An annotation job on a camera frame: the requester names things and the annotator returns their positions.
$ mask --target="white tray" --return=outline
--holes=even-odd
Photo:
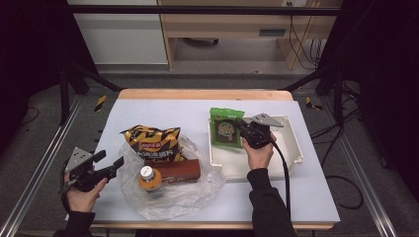
[[[301,155],[290,119],[287,116],[272,118],[284,125],[284,127],[271,126],[271,131],[277,137],[277,144],[284,155],[291,175],[295,164],[302,163],[304,158]],[[211,132],[209,131],[210,164],[220,167],[227,181],[246,180],[247,173],[250,171],[246,151],[242,148],[212,145],[210,141]],[[284,176],[283,162],[275,147],[274,155],[268,167],[268,174],[272,180]]]

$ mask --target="hand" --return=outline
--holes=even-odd
[[[277,140],[277,137],[272,132],[271,137],[274,139],[274,141]],[[253,149],[249,146],[249,143],[247,143],[246,139],[243,138],[243,148],[247,152],[250,170],[268,168],[272,155],[274,155],[274,146],[271,143],[262,148]]]
[[[64,177],[64,182],[69,181],[69,174]],[[105,187],[108,182],[107,178],[104,178],[99,182],[96,187],[90,192],[84,193],[78,191],[75,188],[70,188],[67,192],[68,204],[70,210],[80,212],[92,212],[93,206],[95,205],[96,199],[99,198],[99,192]]]

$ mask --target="green package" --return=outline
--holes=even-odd
[[[242,119],[244,112],[211,108],[209,113],[211,144],[241,148],[240,130],[235,127],[234,121]]]

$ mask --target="white table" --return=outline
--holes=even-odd
[[[125,142],[121,131],[144,124],[159,128],[180,126],[181,133],[209,152],[210,108],[244,111],[246,117],[260,113],[288,116],[304,162],[291,175],[292,221],[295,229],[329,229],[340,218],[314,151],[299,105],[291,94],[261,90],[141,90],[121,92],[109,115],[96,151],[107,157],[96,164],[100,169],[117,160]],[[272,181],[285,199],[285,181]],[[250,229],[253,207],[248,183],[226,183],[215,200],[193,214],[168,221],[149,221],[125,201],[117,180],[101,192],[92,227],[107,228],[204,228]]]

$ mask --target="white cabinet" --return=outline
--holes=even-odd
[[[156,5],[153,0],[68,0],[71,5]],[[74,14],[97,65],[167,64],[157,14]]]

